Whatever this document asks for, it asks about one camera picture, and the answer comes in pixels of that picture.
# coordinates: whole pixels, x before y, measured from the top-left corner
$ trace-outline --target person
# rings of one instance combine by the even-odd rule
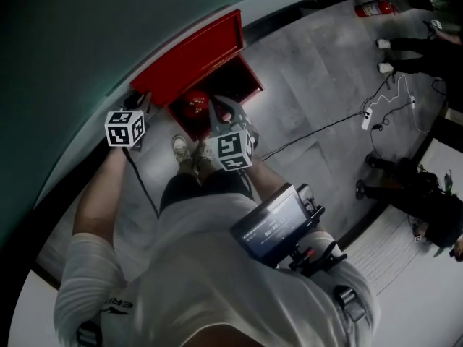
[[[439,188],[436,175],[418,172],[408,158],[394,163],[367,155],[365,162],[372,168],[390,173],[401,187],[367,187],[357,182],[358,199],[367,197],[382,200],[395,208],[423,221],[416,234],[426,237],[440,248],[454,247],[455,260],[463,260],[463,202],[454,194],[445,194]]]
[[[386,40],[379,38],[376,41],[379,49],[392,49],[395,51],[414,51],[422,55],[421,58],[394,60],[380,63],[378,70],[381,73],[423,72],[433,77],[440,77],[447,82],[459,83],[463,74],[460,63],[463,59],[462,39],[457,35],[450,35],[441,30],[435,30],[435,40],[420,40],[416,38],[396,38]]]
[[[113,149],[78,205],[54,322],[66,345],[86,346],[369,346],[378,300],[360,272],[343,261],[326,273],[352,287],[365,308],[352,324],[323,281],[267,267],[248,257],[229,229],[257,205],[237,172],[216,171],[203,143],[193,158],[183,137],[172,142],[179,164],[161,198],[149,268],[126,284],[113,248],[126,158]],[[285,181],[254,158],[246,170],[262,200]],[[333,238],[305,238],[320,256]],[[336,246],[334,255],[341,255]]]

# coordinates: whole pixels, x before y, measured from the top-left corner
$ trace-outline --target black shorts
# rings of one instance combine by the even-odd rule
[[[161,212],[168,206],[205,195],[238,193],[254,200],[251,192],[245,186],[242,177],[236,171],[226,172],[218,170],[211,173],[203,185],[188,174],[181,173],[174,176],[167,184],[161,198]]]

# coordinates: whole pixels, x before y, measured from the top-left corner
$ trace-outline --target open red lid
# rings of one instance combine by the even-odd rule
[[[243,47],[240,13],[228,13],[183,40],[135,78],[132,87],[140,93],[151,91],[158,106],[178,98]]]

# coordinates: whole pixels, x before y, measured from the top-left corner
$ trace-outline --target power strip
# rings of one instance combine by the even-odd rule
[[[370,125],[372,116],[373,116],[373,111],[371,110],[370,107],[368,107],[365,114],[363,115],[362,129],[368,130],[368,125]]]

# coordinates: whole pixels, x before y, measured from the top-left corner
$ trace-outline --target white t-shirt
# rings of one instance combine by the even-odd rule
[[[319,285],[251,260],[230,235],[229,228],[255,207],[240,194],[167,207],[150,266],[128,285],[107,241],[74,235],[54,316],[62,343],[75,345],[78,327],[99,314],[106,347],[181,346],[203,328],[220,324],[263,346],[345,346],[339,308]],[[307,240],[315,254],[333,241],[324,232]],[[329,274],[362,299],[373,336],[379,307],[366,279],[347,261]]]

